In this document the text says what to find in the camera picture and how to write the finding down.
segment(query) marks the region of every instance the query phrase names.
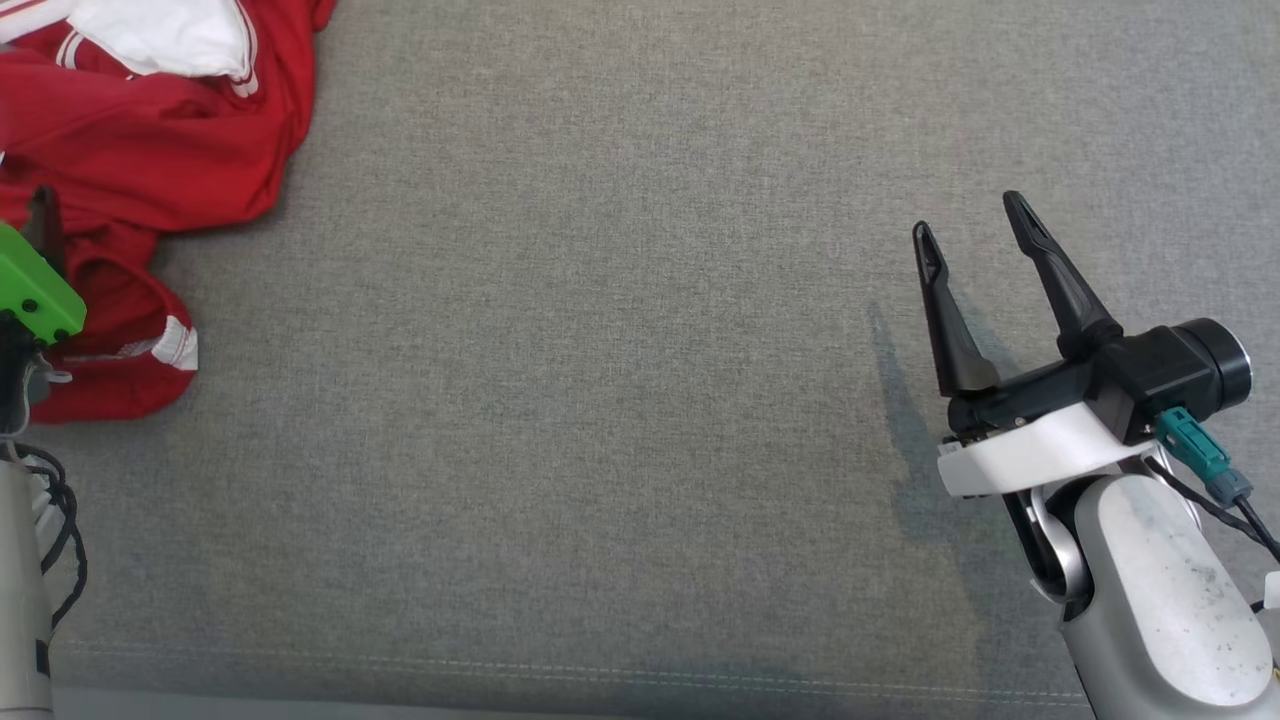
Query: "gray fabric surface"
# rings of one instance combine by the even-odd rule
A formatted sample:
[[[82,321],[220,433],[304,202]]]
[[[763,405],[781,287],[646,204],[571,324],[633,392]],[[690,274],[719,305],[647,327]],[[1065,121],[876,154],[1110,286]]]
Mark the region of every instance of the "gray fabric surface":
[[[230,700],[93,688],[55,688],[58,720],[627,720],[603,715],[543,715],[401,707],[393,705],[348,705]]]
[[[201,372],[41,430],[67,682],[662,717],[1089,717],[996,502],[948,498],[909,246],[1055,356],[1000,192],[1119,319],[1253,351],[1280,524],[1263,1],[344,0],[280,208],[169,242]],[[1261,551],[1211,539],[1261,591]]]

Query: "red jacket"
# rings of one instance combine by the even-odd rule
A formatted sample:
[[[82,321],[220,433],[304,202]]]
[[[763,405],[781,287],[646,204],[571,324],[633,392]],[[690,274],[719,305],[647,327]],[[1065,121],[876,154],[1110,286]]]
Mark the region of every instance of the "red jacket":
[[[241,0],[256,42],[248,78],[132,77],[65,22],[0,53],[0,219],[20,227],[38,184],[61,196],[68,281],[84,332],[46,356],[72,373],[38,421],[136,418],[195,372],[182,302],[146,272],[161,233],[270,209],[306,136],[312,33],[335,0]]]

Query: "black wire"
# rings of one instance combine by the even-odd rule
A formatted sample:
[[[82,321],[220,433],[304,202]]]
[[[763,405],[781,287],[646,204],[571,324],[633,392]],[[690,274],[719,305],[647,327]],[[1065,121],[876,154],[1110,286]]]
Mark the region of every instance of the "black wire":
[[[31,445],[14,443],[13,447],[18,452],[18,457],[12,457],[14,462],[20,462],[22,457],[38,457],[49,465],[49,468],[41,468],[38,465],[23,464],[27,470],[44,475],[49,480],[49,488],[46,489],[49,501],[63,511],[63,527],[59,529],[58,537],[54,539],[54,544],[50,546],[49,552],[41,559],[40,571],[42,574],[47,573],[58,562],[69,541],[76,543],[76,584],[72,587],[70,594],[54,611],[51,629],[56,629],[63,618],[70,612],[76,601],[84,593],[84,585],[88,584],[88,556],[84,552],[84,541],[81,537],[79,527],[76,524],[79,503],[76,501],[76,493],[67,484],[67,469],[56,457]]]
[[[1253,530],[1258,533],[1260,538],[1262,538],[1262,547],[1271,552],[1271,556],[1276,559],[1276,562],[1280,562],[1280,543],[1276,542],[1276,538],[1271,537],[1271,532],[1267,530],[1266,523],[1262,521],[1262,518],[1258,518],[1257,511],[1253,510],[1252,505],[1249,505],[1249,500],[1240,497],[1235,501],[1235,506],[1240,509],[1240,515],[1244,515],[1244,519],[1249,521]]]
[[[72,530],[76,529],[76,514],[78,510],[76,493],[73,493],[72,488],[67,486],[59,488],[50,486],[49,496],[51,498],[50,502],[63,511],[63,527],[58,530],[58,537],[54,538],[54,544],[49,546],[49,552],[46,552],[45,557],[40,561],[41,574],[49,573],[49,569],[58,562],[59,557],[63,556],[63,548],[67,547],[67,541],[70,539]]]
[[[1157,462],[1155,457],[1147,457],[1144,460],[1144,462],[1147,464],[1148,468],[1151,468],[1152,470],[1155,470],[1156,474],[1158,474],[1161,478],[1164,478],[1165,482],[1169,483],[1169,487],[1171,487],[1175,491],[1178,491],[1178,495],[1180,495],[1180,496],[1185,497],[1187,500],[1194,502],[1202,510],[1204,510],[1206,512],[1208,512],[1210,515],[1212,515],[1217,521],[1222,523],[1224,525],[1228,525],[1229,528],[1240,530],[1251,541],[1253,541],[1253,542],[1256,542],[1256,543],[1266,547],[1266,543],[1262,542],[1262,538],[1258,537],[1258,533],[1254,532],[1254,529],[1248,523],[1245,523],[1244,520],[1240,520],[1235,515],[1231,515],[1226,510],[1219,507],[1217,503],[1213,502],[1212,500],[1210,500],[1210,498],[1204,497],[1203,495],[1193,491],[1190,487],[1187,486],[1187,483],[1179,480],[1178,475],[1172,474],[1167,468],[1165,468],[1164,465],[1161,465],[1160,462]]]
[[[76,585],[72,588],[70,594],[67,596],[67,600],[54,611],[52,630],[58,629],[58,624],[63,621],[63,618],[76,605],[79,596],[84,593],[84,585],[88,583],[88,556],[84,555],[84,541],[81,538],[79,528],[76,525],[72,525],[72,539],[76,541]]]

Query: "white stripe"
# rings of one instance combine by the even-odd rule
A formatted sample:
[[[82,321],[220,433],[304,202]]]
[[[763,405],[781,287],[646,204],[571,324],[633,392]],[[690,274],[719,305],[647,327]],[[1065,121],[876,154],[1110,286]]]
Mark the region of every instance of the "white stripe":
[[[54,56],[55,65],[67,67],[63,64],[63,59],[67,58],[67,46],[72,44],[72,37],[76,37],[74,29],[68,32],[67,37],[63,38],[63,44],[58,46],[58,55]]]
[[[17,40],[27,33],[49,27],[58,20],[67,19],[67,15],[72,14],[78,1],[42,0],[31,6],[23,6],[26,0],[9,0],[0,4],[0,13],[6,9],[14,10],[15,8],[22,8],[20,10],[0,17],[0,42]]]
[[[156,340],[151,355],[165,365],[195,372],[198,361],[196,329],[183,325],[182,320],[169,315],[165,318],[164,334]]]
[[[241,0],[236,0],[236,6],[239,9],[241,19],[244,20],[244,29],[248,32],[248,74],[243,78],[232,78],[232,90],[241,97],[248,97],[257,92],[259,88],[257,28],[253,27],[253,20],[250,19],[248,12]]]
[[[79,50],[81,42],[84,42],[84,36],[79,32],[74,33],[76,40],[67,47],[67,56],[63,58],[63,67],[76,69],[76,53]]]

